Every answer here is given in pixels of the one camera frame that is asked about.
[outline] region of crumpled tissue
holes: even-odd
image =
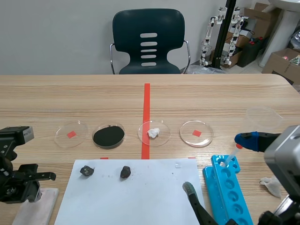
[[[271,178],[263,177],[259,182],[261,185],[266,186],[272,195],[281,198],[281,191],[280,191],[281,184],[275,176],[272,176]]]
[[[154,128],[154,129],[148,130],[147,133],[148,133],[149,137],[155,138],[156,136],[159,135],[159,132],[160,132],[159,128]]]

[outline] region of blue tube rack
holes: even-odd
[[[212,213],[219,225],[225,225],[233,219],[239,225],[253,225],[236,174],[240,165],[234,157],[227,167],[220,166],[228,155],[211,157],[212,166],[203,169]]]

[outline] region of chair leg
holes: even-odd
[[[111,46],[110,46],[110,50],[111,50],[111,67],[112,67],[112,74],[115,74],[114,69],[113,69],[113,50],[112,50],[113,46],[114,46],[114,44],[111,44]]]
[[[184,42],[187,44],[187,54],[188,54],[188,62],[187,62],[187,67],[185,68],[185,70],[183,71],[183,73],[185,74],[188,67],[189,67],[189,64],[191,62],[191,52],[189,50],[189,44],[188,44],[188,41],[184,40]]]

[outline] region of red square paper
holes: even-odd
[[[68,138],[72,138],[72,137],[74,137],[74,136],[76,136],[75,131],[71,131],[70,133],[67,134],[67,137],[68,137]]]
[[[197,137],[200,137],[201,132],[199,130],[194,130],[193,135],[197,136]]]

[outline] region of glass petri dish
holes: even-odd
[[[80,120],[77,120],[59,127],[54,141],[62,148],[72,148],[81,144],[87,137],[88,127]]]
[[[155,128],[159,128],[159,134],[155,138],[149,137],[148,131]],[[137,133],[141,142],[150,146],[163,145],[168,142],[171,136],[169,127],[162,120],[150,120],[143,123],[140,125]]]
[[[181,139],[193,147],[205,147],[212,141],[214,134],[206,123],[199,120],[191,120],[180,128]]]
[[[116,122],[101,124],[92,134],[94,144],[102,149],[114,149],[122,144],[124,138],[125,129]]]

